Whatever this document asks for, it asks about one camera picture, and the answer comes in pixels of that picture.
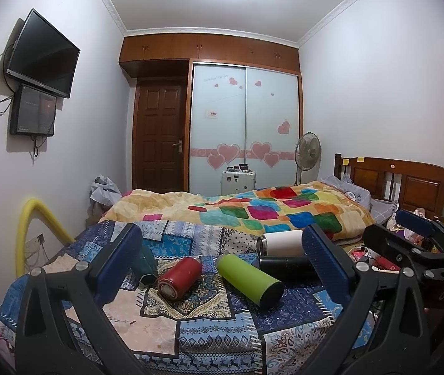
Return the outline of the wooden overhead cabinets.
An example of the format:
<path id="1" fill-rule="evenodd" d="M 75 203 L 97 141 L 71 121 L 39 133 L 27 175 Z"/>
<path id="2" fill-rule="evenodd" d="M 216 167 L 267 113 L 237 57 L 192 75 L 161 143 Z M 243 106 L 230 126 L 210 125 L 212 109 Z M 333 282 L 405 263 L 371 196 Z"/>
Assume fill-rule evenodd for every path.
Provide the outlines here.
<path id="1" fill-rule="evenodd" d="M 169 61 L 201 60 L 216 63 L 248 64 L 265 69 L 297 73 L 298 49 L 248 37 L 203 33 L 164 33 L 123 40 L 119 64 L 132 78 L 146 69 L 168 73 Z"/>

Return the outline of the wooden headboard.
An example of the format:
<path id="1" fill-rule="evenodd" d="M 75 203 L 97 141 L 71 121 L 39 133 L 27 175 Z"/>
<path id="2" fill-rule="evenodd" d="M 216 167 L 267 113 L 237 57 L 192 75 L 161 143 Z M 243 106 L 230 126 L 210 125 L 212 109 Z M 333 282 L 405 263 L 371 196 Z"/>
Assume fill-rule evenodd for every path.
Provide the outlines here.
<path id="1" fill-rule="evenodd" d="M 444 167 L 380 157 L 335 154 L 334 176 L 349 176 L 377 200 L 398 202 L 408 211 L 423 208 L 430 219 L 444 218 Z"/>

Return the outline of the standing electric fan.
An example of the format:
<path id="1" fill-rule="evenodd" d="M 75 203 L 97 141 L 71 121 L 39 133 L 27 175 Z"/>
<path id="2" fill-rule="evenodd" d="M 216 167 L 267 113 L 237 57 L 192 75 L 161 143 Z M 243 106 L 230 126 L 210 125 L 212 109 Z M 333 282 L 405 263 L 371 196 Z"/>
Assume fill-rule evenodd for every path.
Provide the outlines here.
<path id="1" fill-rule="evenodd" d="M 295 148 L 296 184 L 302 183 L 303 172 L 312 170 L 320 163 L 321 154 L 322 147 L 315 133 L 307 132 L 300 136 Z"/>

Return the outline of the dark teal cup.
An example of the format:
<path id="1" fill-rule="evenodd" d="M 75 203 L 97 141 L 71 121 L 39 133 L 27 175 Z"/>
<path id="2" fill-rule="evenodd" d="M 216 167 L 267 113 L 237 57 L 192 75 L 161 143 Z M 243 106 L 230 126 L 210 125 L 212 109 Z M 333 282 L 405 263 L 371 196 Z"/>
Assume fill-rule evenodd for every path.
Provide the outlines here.
<path id="1" fill-rule="evenodd" d="M 158 263 L 148 246 L 141 246 L 141 250 L 131 264 L 131 271 L 141 285 L 152 286 L 157 282 Z"/>

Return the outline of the white steel bottle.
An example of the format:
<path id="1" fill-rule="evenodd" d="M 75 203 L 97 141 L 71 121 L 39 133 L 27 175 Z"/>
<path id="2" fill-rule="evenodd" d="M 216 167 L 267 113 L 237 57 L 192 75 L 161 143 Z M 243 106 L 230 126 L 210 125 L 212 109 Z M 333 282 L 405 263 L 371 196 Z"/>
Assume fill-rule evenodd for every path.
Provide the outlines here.
<path id="1" fill-rule="evenodd" d="M 305 254 L 303 232 L 298 230 L 263 234 L 257 240 L 257 253 L 268 257 L 299 257 Z"/>

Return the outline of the brown wooden door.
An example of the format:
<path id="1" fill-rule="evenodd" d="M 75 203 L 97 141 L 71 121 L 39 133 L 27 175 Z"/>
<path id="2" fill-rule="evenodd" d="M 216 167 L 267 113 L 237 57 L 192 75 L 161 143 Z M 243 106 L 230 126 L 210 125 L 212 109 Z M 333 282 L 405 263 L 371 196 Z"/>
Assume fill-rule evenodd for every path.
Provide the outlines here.
<path id="1" fill-rule="evenodd" d="M 132 122 L 132 187 L 158 193 L 181 191 L 185 81 L 139 80 Z"/>

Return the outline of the small black wall monitor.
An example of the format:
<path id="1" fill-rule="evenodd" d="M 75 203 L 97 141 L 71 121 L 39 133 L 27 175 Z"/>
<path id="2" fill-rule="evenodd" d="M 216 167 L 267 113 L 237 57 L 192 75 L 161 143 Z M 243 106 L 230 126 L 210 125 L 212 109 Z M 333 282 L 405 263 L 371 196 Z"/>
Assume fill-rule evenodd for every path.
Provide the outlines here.
<path id="1" fill-rule="evenodd" d="M 53 136 L 56 96 L 21 84 L 10 112 L 9 133 L 16 136 Z"/>

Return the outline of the black steel bottle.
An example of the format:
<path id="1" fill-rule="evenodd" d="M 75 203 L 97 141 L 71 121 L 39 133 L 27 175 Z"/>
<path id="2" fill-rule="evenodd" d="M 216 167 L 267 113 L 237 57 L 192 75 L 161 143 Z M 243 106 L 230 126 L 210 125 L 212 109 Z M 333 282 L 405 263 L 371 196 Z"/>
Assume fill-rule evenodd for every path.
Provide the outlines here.
<path id="1" fill-rule="evenodd" d="M 261 256 L 259 269 L 283 282 L 286 286 L 309 286 L 320 282 L 313 264 L 305 255 L 298 257 Z"/>

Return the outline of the green steel bottle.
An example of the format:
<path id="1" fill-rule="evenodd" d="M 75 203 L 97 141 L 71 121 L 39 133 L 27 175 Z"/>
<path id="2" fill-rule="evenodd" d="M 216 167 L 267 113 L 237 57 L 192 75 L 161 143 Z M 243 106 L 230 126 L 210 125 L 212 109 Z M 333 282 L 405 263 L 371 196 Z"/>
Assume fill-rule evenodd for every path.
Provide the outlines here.
<path id="1" fill-rule="evenodd" d="M 279 304 L 285 285 L 266 272 L 233 254 L 220 255 L 216 261 L 219 275 L 260 308 Z"/>

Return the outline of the colourful patchwork quilt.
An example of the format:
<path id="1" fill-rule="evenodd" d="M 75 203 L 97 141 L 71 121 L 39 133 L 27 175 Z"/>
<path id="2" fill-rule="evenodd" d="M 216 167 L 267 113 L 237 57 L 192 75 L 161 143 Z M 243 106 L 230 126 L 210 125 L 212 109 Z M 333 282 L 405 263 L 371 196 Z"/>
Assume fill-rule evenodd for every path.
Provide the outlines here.
<path id="1" fill-rule="evenodd" d="M 101 220 L 172 220 L 254 235 L 303 229 L 316 223 L 334 241 L 358 238 L 374 224 L 367 208 L 319 181 L 216 197 L 136 189 L 115 203 Z"/>

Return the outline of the grey pillow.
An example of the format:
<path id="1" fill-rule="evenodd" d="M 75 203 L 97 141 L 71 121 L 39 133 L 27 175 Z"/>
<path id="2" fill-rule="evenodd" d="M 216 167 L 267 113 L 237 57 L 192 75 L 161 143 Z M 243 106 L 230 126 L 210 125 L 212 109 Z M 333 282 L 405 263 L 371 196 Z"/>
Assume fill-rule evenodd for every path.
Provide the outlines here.
<path id="1" fill-rule="evenodd" d="M 367 189 L 355 185 L 352 179 L 346 174 L 340 179 L 331 175 L 321 179 L 321 182 L 336 188 L 352 201 L 367 208 L 374 222 L 377 224 L 386 224 L 399 208 L 397 201 L 375 199 Z"/>

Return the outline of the grey clothes pile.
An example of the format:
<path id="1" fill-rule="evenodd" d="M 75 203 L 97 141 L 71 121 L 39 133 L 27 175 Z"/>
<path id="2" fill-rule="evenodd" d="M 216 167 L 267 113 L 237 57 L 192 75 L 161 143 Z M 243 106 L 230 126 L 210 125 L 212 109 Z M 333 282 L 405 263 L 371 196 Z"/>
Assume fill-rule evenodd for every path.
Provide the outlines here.
<path id="1" fill-rule="evenodd" d="M 90 186 L 90 206 L 92 216 L 102 216 L 122 198 L 118 186 L 107 176 L 98 175 Z"/>

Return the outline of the red steel bottle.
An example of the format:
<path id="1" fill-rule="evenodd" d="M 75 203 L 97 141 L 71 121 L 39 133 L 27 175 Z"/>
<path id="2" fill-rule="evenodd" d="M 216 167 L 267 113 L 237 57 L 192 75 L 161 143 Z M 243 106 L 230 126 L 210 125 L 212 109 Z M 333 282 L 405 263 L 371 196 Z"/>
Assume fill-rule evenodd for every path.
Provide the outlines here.
<path id="1" fill-rule="evenodd" d="M 181 299 L 200 278 L 203 265 L 197 258 L 184 257 L 158 280 L 158 292 L 170 301 Z"/>

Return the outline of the black wall television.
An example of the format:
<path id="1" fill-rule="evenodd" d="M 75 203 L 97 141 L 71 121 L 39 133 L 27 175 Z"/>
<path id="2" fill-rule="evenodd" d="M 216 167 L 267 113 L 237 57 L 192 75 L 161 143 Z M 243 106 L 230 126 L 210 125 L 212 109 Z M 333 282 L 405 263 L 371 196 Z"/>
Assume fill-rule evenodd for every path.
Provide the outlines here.
<path id="1" fill-rule="evenodd" d="M 14 43 L 6 74 L 57 97 L 69 98 L 80 52 L 33 9 Z"/>

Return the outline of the glass sliding wardrobe with hearts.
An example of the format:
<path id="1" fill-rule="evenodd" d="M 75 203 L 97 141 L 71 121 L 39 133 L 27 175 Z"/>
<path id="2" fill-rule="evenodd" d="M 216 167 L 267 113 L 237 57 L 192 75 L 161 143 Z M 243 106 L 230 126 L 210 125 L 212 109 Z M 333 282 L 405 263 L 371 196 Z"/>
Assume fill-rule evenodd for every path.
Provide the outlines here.
<path id="1" fill-rule="evenodd" d="M 300 120 L 296 75 L 195 64 L 189 191 L 221 195 L 221 173 L 242 163 L 256 173 L 255 189 L 293 184 Z"/>

